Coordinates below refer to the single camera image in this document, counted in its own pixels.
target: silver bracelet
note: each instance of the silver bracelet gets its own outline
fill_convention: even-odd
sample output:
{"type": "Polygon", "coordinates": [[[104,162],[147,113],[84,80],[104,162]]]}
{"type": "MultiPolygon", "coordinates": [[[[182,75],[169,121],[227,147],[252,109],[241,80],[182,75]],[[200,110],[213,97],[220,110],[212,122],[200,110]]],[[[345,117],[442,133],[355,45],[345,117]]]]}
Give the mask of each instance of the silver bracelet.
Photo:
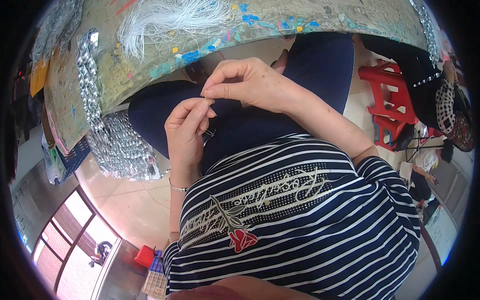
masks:
{"type": "Polygon", "coordinates": [[[179,189],[177,187],[174,187],[172,182],[170,181],[170,177],[168,178],[168,181],[170,182],[170,187],[173,188],[174,190],[178,191],[178,192],[187,192],[189,188],[183,188],[183,189],[179,189]]]}

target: striped shirt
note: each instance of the striped shirt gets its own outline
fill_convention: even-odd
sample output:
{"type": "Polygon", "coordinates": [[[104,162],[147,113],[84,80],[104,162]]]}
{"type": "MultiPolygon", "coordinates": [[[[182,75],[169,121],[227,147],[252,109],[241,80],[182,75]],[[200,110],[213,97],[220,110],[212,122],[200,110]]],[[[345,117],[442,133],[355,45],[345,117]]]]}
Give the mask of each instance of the striped shirt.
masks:
{"type": "Polygon", "coordinates": [[[289,135],[223,158],[188,190],[167,294],[246,275],[321,299],[389,299],[413,269],[417,212],[371,156],[289,135]]]}

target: table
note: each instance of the table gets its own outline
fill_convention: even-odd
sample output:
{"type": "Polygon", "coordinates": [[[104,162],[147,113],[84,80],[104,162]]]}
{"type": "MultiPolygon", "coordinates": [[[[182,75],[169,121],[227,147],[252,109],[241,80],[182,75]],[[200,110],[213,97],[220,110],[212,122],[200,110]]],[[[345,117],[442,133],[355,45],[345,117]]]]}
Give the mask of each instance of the table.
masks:
{"type": "Polygon", "coordinates": [[[217,36],[185,37],[162,51],[146,47],[145,61],[126,60],[116,29],[135,0],[85,0],[82,22],[68,50],[50,59],[44,86],[48,119],[64,154],[89,130],[77,80],[76,37],[91,27],[99,32],[96,57],[102,111],[108,112],[152,81],[210,53],[267,38],[336,31],[384,36],[427,49],[423,29],[408,0],[249,0],[237,3],[238,15],[217,36]]]}

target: motorcycle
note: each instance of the motorcycle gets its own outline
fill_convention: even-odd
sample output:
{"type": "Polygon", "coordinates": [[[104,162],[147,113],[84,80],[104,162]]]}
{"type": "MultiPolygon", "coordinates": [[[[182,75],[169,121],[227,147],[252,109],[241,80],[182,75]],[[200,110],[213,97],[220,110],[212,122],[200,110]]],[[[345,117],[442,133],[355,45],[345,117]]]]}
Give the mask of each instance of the motorcycle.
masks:
{"type": "Polygon", "coordinates": [[[88,263],[88,265],[93,268],[95,264],[98,264],[100,266],[103,266],[105,263],[105,260],[107,259],[108,254],[110,254],[110,250],[112,249],[112,244],[103,241],[97,245],[95,248],[95,256],[90,256],[92,261],[88,263]]]}

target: wire bundle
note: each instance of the wire bundle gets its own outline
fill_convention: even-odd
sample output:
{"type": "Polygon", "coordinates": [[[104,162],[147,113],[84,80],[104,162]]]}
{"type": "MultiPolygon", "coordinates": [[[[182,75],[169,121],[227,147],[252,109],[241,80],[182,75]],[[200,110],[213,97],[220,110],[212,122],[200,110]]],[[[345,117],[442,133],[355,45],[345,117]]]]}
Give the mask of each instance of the wire bundle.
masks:
{"type": "Polygon", "coordinates": [[[145,58],[145,44],[158,50],[190,36],[210,38],[232,22],[237,10],[229,0],[139,0],[117,31],[126,58],[145,58]]]}

